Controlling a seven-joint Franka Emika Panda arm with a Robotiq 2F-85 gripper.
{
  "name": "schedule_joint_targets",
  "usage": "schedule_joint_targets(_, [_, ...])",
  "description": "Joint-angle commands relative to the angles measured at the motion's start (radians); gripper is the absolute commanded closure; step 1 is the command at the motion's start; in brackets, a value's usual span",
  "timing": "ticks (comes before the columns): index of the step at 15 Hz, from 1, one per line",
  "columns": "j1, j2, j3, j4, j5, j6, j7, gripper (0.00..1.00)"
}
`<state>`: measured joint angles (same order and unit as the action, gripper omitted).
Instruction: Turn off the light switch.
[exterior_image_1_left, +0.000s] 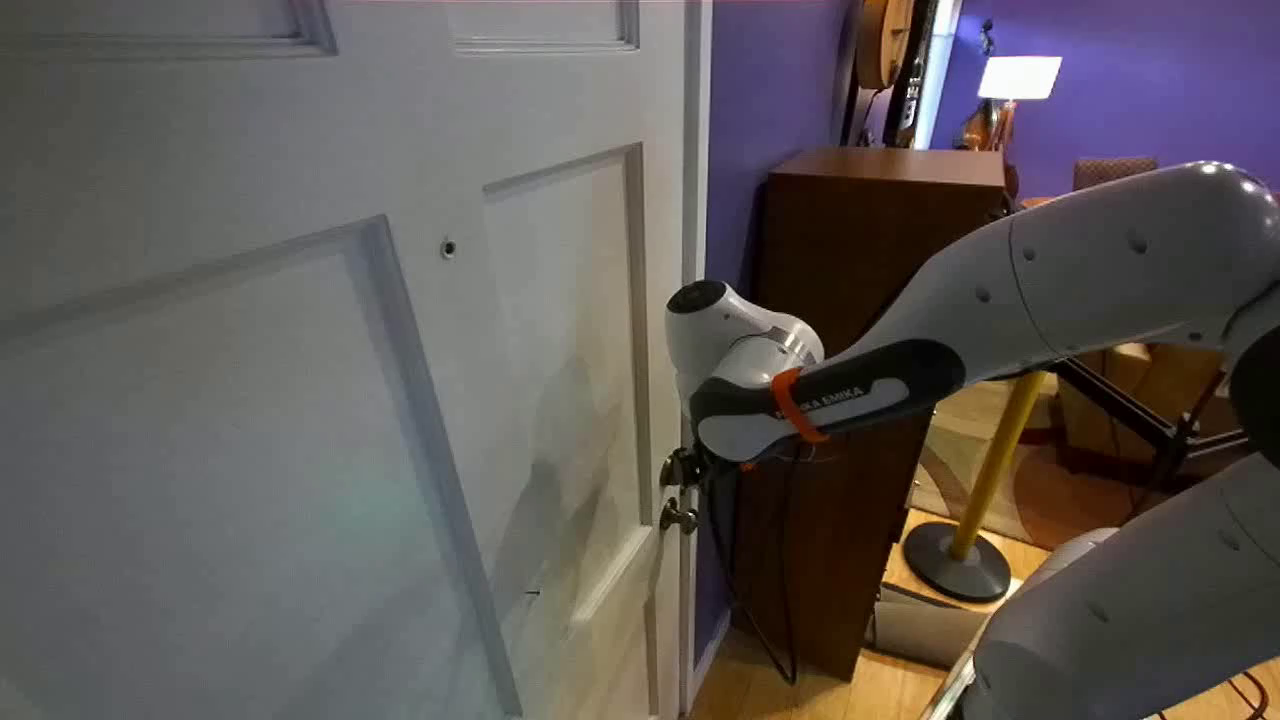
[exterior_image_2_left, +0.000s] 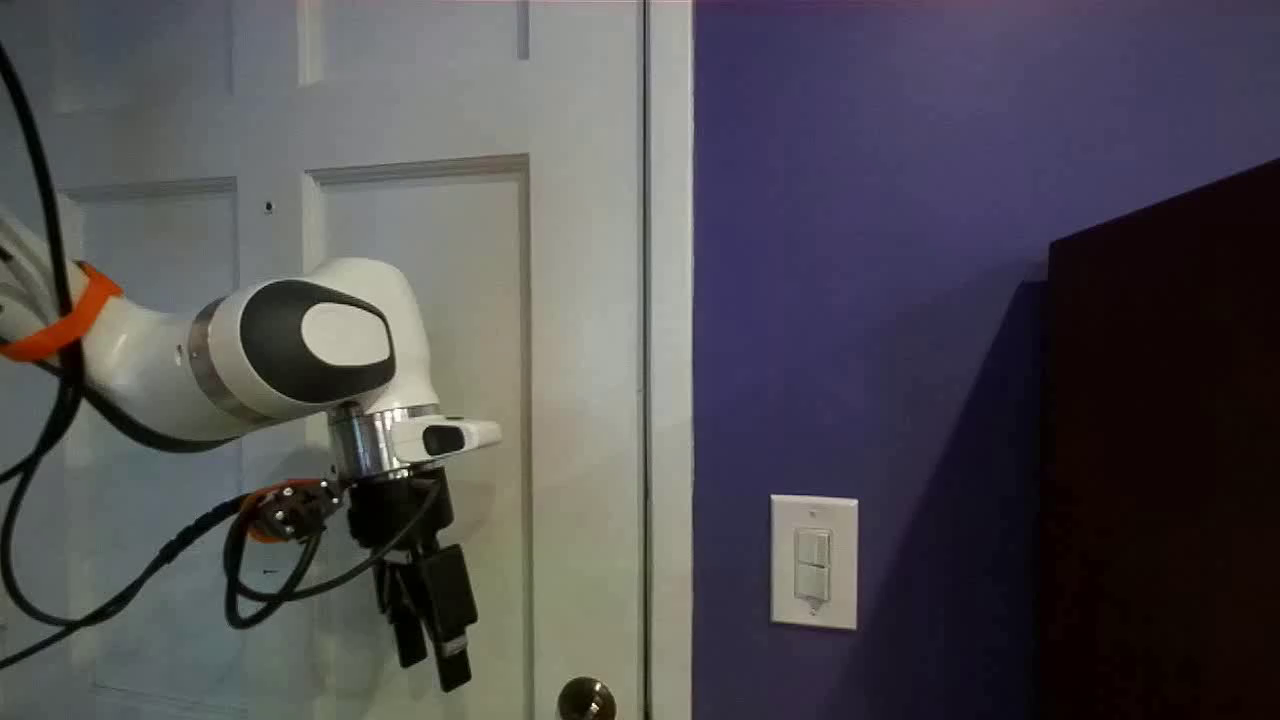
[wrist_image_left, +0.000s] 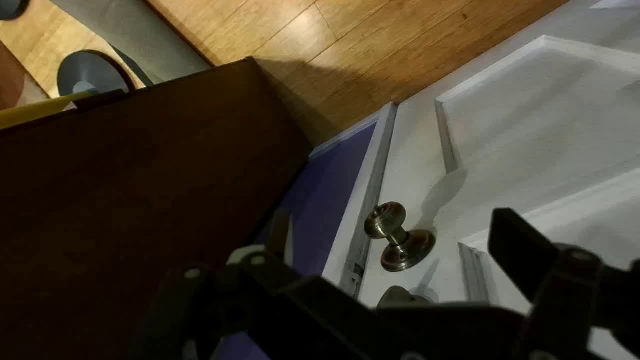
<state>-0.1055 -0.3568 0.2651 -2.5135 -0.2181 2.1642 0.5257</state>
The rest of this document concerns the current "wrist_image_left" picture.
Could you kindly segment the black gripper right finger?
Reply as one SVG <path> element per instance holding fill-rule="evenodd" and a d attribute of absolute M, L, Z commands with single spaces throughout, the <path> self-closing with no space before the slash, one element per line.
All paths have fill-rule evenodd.
<path fill-rule="evenodd" d="M 593 328 L 640 356 L 638 260 L 621 270 L 585 248 L 554 244 L 512 209 L 493 212 L 488 252 L 532 304 L 517 359 L 596 360 Z"/>

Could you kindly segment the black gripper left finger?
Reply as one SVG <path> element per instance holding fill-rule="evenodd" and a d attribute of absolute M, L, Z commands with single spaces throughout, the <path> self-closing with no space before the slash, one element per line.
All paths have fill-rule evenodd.
<path fill-rule="evenodd" d="M 197 360 L 208 360 L 238 332 L 272 360 L 370 360 L 364 316 L 326 280 L 255 252 L 218 273 L 202 265 L 170 273 L 124 360 L 183 360 L 188 341 Z"/>

